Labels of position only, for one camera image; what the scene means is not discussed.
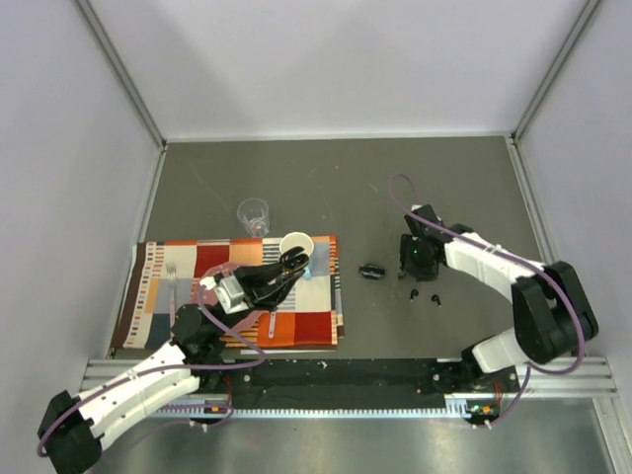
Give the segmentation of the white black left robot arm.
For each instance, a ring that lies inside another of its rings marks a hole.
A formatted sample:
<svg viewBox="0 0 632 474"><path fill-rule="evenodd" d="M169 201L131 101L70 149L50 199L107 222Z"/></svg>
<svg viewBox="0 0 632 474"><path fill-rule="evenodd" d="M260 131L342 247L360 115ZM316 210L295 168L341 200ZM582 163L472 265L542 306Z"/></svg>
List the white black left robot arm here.
<svg viewBox="0 0 632 474"><path fill-rule="evenodd" d="M197 299L175 312L172 337L147 359L93 389L55 395L39 425L37 455L58 473L84 473L127 430L171 402L199 390L213 391L229 371L264 362L225 362L222 336L243 342L237 326L249 316L273 312L306 268L303 258L206 272Z"/></svg>

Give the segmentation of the black case with gold line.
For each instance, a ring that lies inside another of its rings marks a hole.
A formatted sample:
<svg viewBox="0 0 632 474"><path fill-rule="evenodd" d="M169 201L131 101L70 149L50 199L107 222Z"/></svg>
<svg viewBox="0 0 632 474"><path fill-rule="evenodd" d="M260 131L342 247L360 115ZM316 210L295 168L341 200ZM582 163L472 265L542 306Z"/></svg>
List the black case with gold line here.
<svg viewBox="0 0 632 474"><path fill-rule="evenodd" d="M302 246L295 246L280 255L282 271L287 274L295 274L302 271L309 265L309 255Z"/></svg>

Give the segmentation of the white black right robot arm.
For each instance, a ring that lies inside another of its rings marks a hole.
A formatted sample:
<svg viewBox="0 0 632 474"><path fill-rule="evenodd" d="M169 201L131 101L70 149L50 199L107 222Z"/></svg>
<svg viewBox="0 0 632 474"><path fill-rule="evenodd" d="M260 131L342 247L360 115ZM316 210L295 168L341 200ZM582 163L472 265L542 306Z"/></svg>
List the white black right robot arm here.
<svg viewBox="0 0 632 474"><path fill-rule="evenodd" d="M446 227L429 204L412 206L405 220L400 278L435 281L446 267L474 277L512 306L513 326L463 350L454 382L481 391L506 368L578 355L597 336L598 322L572 265L524 260L465 225Z"/></svg>

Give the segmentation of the black taped earbud charging case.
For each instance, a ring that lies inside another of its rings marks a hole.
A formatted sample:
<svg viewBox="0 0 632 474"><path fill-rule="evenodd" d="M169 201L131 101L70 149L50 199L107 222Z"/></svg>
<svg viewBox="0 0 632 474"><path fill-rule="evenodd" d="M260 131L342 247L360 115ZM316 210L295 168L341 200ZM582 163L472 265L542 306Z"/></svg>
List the black taped earbud charging case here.
<svg viewBox="0 0 632 474"><path fill-rule="evenodd" d="M380 280L383 279L386 275L386 271L382 266L376 264L364 264L358 268L358 273L361 277L371 279L371 280Z"/></svg>

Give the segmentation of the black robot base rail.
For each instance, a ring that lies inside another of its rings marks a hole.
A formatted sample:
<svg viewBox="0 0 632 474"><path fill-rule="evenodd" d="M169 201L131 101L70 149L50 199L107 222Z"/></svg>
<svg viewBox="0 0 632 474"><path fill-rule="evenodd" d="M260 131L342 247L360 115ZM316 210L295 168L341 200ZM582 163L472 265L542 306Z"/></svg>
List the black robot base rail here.
<svg viewBox="0 0 632 474"><path fill-rule="evenodd" d="M468 385L458 362L431 358L271 359L215 377L235 408L427 408Z"/></svg>

